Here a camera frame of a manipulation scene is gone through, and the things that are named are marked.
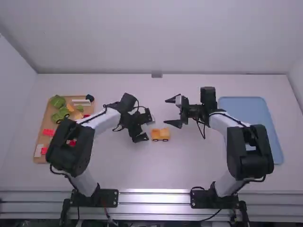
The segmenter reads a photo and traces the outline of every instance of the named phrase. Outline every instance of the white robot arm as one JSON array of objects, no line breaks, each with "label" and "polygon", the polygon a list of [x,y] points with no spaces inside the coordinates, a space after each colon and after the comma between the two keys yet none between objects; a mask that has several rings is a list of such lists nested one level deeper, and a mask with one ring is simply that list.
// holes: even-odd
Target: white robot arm
[{"label": "white robot arm", "polygon": [[237,192],[249,182],[263,182],[274,170],[274,161],[265,126],[241,122],[217,108],[214,87],[200,88],[202,104],[190,105],[181,94],[167,99],[180,109],[180,119],[164,121],[177,128],[192,118],[197,124],[219,131],[225,139],[228,171],[211,184],[208,190],[193,187],[190,203],[193,209],[240,209],[244,223],[248,223],[246,204],[239,201]]},{"label": "white robot arm", "polygon": [[[77,121],[66,118],[58,126],[47,150],[46,161],[52,173],[64,175],[74,187],[71,198],[63,202],[59,226],[65,225],[71,206],[117,207],[118,190],[101,189],[89,172],[91,149],[95,136],[117,125],[128,129],[134,143],[149,139],[141,125],[152,122],[153,118],[148,108],[134,106],[137,101],[125,93],[119,102],[103,105],[100,113]],[[139,107],[143,107],[145,113],[140,113]],[[70,140],[76,140],[75,145],[71,146]]]}]

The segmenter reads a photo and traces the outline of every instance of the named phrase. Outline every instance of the yellow toy car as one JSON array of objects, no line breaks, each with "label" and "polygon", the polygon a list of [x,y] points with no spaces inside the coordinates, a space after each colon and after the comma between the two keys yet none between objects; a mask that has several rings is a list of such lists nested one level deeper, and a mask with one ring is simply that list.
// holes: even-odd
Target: yellow toy car
[{"label": "yellow toy car", "polygon": [[151,139],[152,141],[162,140],[164,142],[170,140],[170,131],[168,128],[164,129],[152,129],[151,130]]}]

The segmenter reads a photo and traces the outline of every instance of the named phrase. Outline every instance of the black mounting bracket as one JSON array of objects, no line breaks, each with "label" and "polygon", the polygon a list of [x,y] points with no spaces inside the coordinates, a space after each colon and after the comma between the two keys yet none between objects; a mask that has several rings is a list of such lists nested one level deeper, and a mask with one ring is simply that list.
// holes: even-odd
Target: black mounting bracket
[{"label": "black mounting bracket", "polygon": [[70,207],[104,207],[116,208],[118,206],[119,191],[117,189],[100,189],[97,185],[94,193],[90,197],[77,192],[71,192],[71,198],[65,199],[59,219],[59,227],[65,227],[67,223],[67,212]]},{"label": "black mounting bracket", "polygon": [[117,189],[98,189],[91,197],[77,192],[71,192],[71,207],[106,207],[116,208],[118,206],[119,191]]},{"label": "black mounting bracket", "polygon": [[234,209],[238,204],[238,195],[218,197],[214,182],[208,190],[192,189],[190,191],[190,206],[193,209]]}]

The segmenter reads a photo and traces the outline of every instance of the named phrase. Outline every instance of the green toy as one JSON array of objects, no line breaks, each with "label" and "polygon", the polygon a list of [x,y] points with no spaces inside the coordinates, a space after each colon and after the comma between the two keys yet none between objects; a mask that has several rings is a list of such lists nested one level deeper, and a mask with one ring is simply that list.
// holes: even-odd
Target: green toy
[{"label": "green toy", "polygon": [[65,98],[55,95],[54,97],[51,98],[50,103],[57,109],[60,109],[62,106],[65,105]]},{"label": "green toy", "polygon": [[68,111],[68,109],[62,106],[59,109],[59,112],[53,114],[51,118],[54,123],[60,124],[60,122],[63,121],[65,117],[69,117],[69,116],[70,116],[70,112]]},{"label": "green toy", "polygon": [[84,112],[84,107],[82,105],[77,105],[77,110]]}]

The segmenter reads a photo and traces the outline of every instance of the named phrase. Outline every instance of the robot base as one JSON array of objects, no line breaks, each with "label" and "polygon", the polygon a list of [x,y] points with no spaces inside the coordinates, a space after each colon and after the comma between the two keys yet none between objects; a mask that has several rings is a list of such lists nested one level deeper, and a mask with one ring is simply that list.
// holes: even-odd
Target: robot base
[{"label": "robot base", "polygon": [[190,206],[193,209],[234,209],[239,204],[237,195],[218,197],[214,182],[208,190],[190,191]]},{"label": "robot base", "polygon": [[71,207],[106,207],[115,208],[118,206],[119,191],[117,189],[100,189],[98,184],[96,191],[91,197],[72,190]]}]

